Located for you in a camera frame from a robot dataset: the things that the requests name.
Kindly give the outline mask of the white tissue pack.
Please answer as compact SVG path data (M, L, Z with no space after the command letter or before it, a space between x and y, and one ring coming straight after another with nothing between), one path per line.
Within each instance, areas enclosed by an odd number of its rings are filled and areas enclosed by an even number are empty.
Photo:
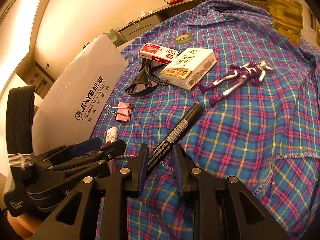
M216 63L212 49L187 48L161 71L161 76L170 85L192 90Z

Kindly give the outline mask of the red tray on cabinet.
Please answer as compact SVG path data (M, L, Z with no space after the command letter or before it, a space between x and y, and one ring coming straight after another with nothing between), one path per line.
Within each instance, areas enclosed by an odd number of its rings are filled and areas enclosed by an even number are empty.
M177 4L177 3L180 3L180 2L183 2L184 0L170 0L167 2L168 5L173 5L173 4Z

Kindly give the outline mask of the grey tv cabinet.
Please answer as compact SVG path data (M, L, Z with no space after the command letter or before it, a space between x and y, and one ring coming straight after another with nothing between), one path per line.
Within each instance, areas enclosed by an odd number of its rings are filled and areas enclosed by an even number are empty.
M178 15L186 10L192 9L199 4L209 0L184 0L180 3L173 5L166 5L155 11L148 12L145 16L140 16L139 18L132 20L124 27L120 28L118 32L122 37L128 42L135 39L152 29L156 25L160 24L167 19ZM248 3L268 11L267 0L235 0Z

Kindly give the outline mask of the green tape roll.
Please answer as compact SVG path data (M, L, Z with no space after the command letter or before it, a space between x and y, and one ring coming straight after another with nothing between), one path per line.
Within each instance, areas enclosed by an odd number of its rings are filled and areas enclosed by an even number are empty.
M177 45L182 45L189 43L193 40L193 36L190 33L183 33L174 38L174 43Z

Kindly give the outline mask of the blue plaid shirt cloth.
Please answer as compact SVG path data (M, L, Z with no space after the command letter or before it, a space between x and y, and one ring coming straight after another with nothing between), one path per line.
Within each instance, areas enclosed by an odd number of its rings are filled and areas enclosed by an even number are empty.
M177 45L174 38L190 33L193 40ZM146 43L178 51L209 48L216 65L202 78L207 86L229 71L231 64L264 60L273 68L258 87L245 84L229 98L210 98L231 87L225 82L202 94L174 86L159 86L146 96L126 95L142 61ZM113 165L118 170L145 143L153 150L194 104L203 107L198 122L180 145L212 176L236 176L257 197L291 239L300 239L319 211L319 50L302 40L292 44L278 34L269 13L240 1L211 0L157 25L122 50L127 69L108 104L130 102L132 117L118 123L103 112L93 131L105 140L118 129L126 144Z

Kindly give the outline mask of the red staples box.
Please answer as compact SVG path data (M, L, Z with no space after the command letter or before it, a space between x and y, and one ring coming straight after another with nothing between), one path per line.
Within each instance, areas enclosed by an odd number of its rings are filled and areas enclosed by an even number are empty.
M139 51L139 57L165 65L170 64L178 55L179 51L153 43L146 43Z

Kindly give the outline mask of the green plastic chair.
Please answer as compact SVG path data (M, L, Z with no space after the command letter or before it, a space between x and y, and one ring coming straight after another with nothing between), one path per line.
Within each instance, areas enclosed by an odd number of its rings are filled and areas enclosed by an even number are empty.
M110 31L106 32L105 34L116 47L119 47L127 42L127 40L123 37L121 33L113 29L110 29Z

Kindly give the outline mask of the black glasses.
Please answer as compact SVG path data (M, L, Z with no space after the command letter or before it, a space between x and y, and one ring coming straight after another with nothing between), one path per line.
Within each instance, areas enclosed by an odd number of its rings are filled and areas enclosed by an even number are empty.
M154 72L160 70L165 64L157 63L149 59L142 58L142 66L137 76L132 80L129 87L124 89L127 95L135 98L151 94L156 88L167 86L166 81L162 81Z

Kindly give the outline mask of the black marker pen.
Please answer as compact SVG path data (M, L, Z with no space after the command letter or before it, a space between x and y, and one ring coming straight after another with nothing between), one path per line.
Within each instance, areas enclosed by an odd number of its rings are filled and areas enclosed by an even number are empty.
M188 111L181 117L174 128L165 136L165 138L156 146L148 158L147 172L151 172L162 159L171 151L172 147L186 134L195 122L199 119L203 108L194 103Z

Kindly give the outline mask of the white printed lighter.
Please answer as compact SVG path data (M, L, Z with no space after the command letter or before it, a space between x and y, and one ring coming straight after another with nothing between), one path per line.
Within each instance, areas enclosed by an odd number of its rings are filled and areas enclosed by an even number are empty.
M118 129L116 127L109 128L105 134L106 145L109 145L117 141L117 134L118 134Z

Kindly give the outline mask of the white foam box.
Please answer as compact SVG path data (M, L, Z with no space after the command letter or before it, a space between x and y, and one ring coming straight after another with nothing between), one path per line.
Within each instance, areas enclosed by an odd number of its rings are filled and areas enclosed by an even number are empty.
M34 109L35 87L10 90L6 140L11 172L28 172L36 156L88 140L128 63L106 34L96 37L62 71Z

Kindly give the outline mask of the pink binder clip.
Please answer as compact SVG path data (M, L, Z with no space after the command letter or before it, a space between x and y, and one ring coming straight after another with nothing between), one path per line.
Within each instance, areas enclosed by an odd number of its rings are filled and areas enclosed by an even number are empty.
M118 122L129 122L131 120L132 107L129 102L119 102L117 106L106 104L106 114L114 114L114 119Z

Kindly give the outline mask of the purple silver action figure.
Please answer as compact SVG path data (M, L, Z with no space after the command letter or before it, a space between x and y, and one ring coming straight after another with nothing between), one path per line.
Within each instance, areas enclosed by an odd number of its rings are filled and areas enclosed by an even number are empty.
M272 67L267 65L266 61L260 61L258 63L249 62L242 66L231 64L230 68L231 71L215 80L209 86L203 86L200 83L197 84L201 93L204 94L205 92L218 87L221 85L221 83L234 79L231 87L209 100L211 106L214 106L216 103L227 99L235 90L248 83L248 81L255 87L259 86L266 76L266 71L273 70Z

